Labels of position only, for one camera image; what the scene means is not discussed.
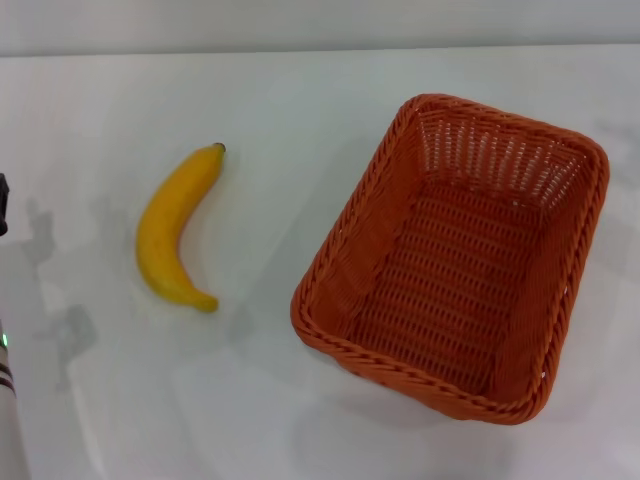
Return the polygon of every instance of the basket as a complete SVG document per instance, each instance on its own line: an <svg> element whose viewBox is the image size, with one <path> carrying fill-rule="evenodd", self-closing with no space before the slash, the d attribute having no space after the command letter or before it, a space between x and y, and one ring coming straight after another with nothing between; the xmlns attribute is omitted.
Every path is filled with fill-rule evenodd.
<svg viewBox="0 0 640 480"><path fill-rule="evenodd" d="M415 97L298 286L294 328L450 417L527 421L551 393L608 180L578 133Z"/></svg>

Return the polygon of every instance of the yellow banana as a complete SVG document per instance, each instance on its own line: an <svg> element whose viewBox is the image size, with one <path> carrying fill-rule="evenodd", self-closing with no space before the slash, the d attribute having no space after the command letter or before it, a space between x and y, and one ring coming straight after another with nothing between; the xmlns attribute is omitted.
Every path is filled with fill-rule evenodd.
<svg viewBox="0 0 640 480"><path fill-rule="evenodd" d="M225 147L216 143L193 152L165 180L140 218L136 257L143 278L158 295L204 312L218 299L196 289L180 262L184 225L220 175Z"/></svg>

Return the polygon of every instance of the basket rim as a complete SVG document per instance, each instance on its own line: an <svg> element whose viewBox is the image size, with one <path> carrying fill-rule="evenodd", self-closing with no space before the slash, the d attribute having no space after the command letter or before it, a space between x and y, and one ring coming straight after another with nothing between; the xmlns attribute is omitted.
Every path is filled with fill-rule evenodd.
<svg viewBox="0 0 640 480"><path fill-rule="evenodd" d="M495 120L496 123L517 123L520 131L525 130L536 136L551 138L581 152L587 160L594 162L594 173L588 184L588 193L585 195L578 215L579 222L576 225L579 228L574 230L570 246L563 257L565 260L563 274L558 277L558 287L550 299L547 317L548 325L546 327L546 347L544 351L541 350L536 355L536 362L533 362L535 367L532 368L529 378L530 383L525 394L514 401L498 402L482 395L470 394L454 384L428 374L424 370L412 367L388 355L364 349L358 344L327 333L304 311L309 304L309 299L313 298L317 285L323 281L323 273L326 271L327 266L334 259L333 252L339 251L348 241L350 232L358 219L358 215L354 213L357 210L357 206L368 201L369 194L366 192L372 191L369 187L376 186L382 181L384 168L381 165L384 166L390 161L391 153L398 139L414 117L419 115L420 111L425 108L430 108L432 111L452 108L468 110L473 108L478 112L478 117ZM486 414L502 416L509 420L500 423L513 423L510 420L516 419L516 417L516 423L528 420L544 407L555 380L560 351L568 331L568 319L575 302L581 270L586 261L595 224L604 203L609 175L609 163L606 153L596 142L578 132L451 95L422 94L413 97L398 111L362 179L296 288L291 303L291 317L294 328L298 335L305 340L305 343L313 343L310 346L338 360L343 353L350 353L350 357L357 355L361 358L370 359L372 363L387 365L398 372L405 373L418 384L431 389L433 394L443 394L449 397L450 401L466 404L472 412L477 414L485 412ZM569 283L572 283L570 295L565 295L565 286L568 288ZM337 347L341 353L328 352L323 346L329 348Z"/></svg>

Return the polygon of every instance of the banana tip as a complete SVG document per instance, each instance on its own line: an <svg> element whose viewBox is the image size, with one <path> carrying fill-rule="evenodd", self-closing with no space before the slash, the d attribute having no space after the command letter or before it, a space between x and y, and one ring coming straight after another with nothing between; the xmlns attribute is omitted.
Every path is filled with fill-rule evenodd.
<svg viewBox="0 0 640 480"><path fill-rule="evenodd" d="M208 295L202 296L193 302L193 306L201 312L211 313L218 309L218 299Z"/></svg>

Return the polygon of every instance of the wall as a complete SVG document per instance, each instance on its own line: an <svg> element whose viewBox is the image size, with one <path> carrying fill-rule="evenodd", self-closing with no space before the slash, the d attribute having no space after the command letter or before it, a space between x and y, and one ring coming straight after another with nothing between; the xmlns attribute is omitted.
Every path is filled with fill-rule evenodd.
<svg viewBox="0 0 640 480"><path fill-rule="evenodd" d="M0 0L0 55L640 41L637 0Z"/></svg>

